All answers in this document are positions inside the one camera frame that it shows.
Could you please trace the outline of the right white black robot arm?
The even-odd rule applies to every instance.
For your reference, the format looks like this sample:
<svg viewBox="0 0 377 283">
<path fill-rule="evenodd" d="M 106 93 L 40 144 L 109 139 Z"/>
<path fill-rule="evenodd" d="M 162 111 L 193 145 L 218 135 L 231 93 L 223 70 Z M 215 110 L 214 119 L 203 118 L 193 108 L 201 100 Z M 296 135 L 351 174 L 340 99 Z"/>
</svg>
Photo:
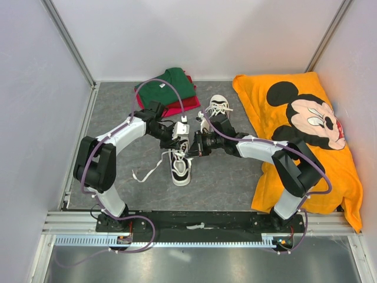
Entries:
<svg viewBox="0 0 377 283">
<path fill-rule="evenodd" d="M 208 156 L 214 149 L 223 149 L 232 156 L 257 159 L 274 165 L 283 192 L 269 212 L 269 222 L 274 231 L 285 231 L 311 188 L 326 177 L 320 161 L 302 139 L 272 141 L 238 133 L 224 114 L 212 117 L 209 123 L 212 131 L 196 131 L 185 158 Z"/>
</svg>

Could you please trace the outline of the white shoelace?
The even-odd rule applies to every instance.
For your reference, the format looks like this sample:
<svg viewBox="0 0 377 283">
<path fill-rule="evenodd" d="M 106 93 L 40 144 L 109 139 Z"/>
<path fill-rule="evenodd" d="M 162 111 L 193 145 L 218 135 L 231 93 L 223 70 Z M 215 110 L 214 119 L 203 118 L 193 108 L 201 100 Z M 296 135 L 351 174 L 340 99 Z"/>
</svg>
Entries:
<svg viewBox="0 0 377 283">
<path fill-rule="evenodd" d="M 162 152 L 161 154 L 161 158 L 160 160 L 157 162 L 156 166 L 154 168 L 152 168 L 142 179 L 139 179 L 137 176 L 136 176 L 136 173 L 132 170 L 132 176 L 133 178 L 139 182 L 139 183 L 144 183 L 149 177 L 150 175 L 159 167 L 159 165 L 162 164 L 162 161 L 163 161 L 163 158 L 164 156 L 168 156 L 169 157 L 169 150 L 168 151 L 165 151 L 165 152 Z"/>
</svg>

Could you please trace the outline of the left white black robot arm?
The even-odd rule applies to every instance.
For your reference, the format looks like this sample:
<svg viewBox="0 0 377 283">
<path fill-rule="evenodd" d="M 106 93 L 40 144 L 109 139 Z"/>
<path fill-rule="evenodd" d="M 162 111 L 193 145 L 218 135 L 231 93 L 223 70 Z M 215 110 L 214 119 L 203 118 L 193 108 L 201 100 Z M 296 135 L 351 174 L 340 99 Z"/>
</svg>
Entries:
<svg viewBox="0 0 377 283">
<path fill-rule="evenodd" d="M 142 110 L 131 112 L 120 125 L 97 137 L 85 136 L 78 149 L 73 177 L 81 191 L 94 198 L 101 211 L 109 217 L 109 225 L 117 232 L 129 226 L 128 206 L 115 188 L 117 155 L 135 140 L 149 135 L 165 149 L 180 149 L 180 138 L 188 135 L 187 116 L 170 126 L 163 124 L 165 107 L 152 101 Z"/>
</svg>

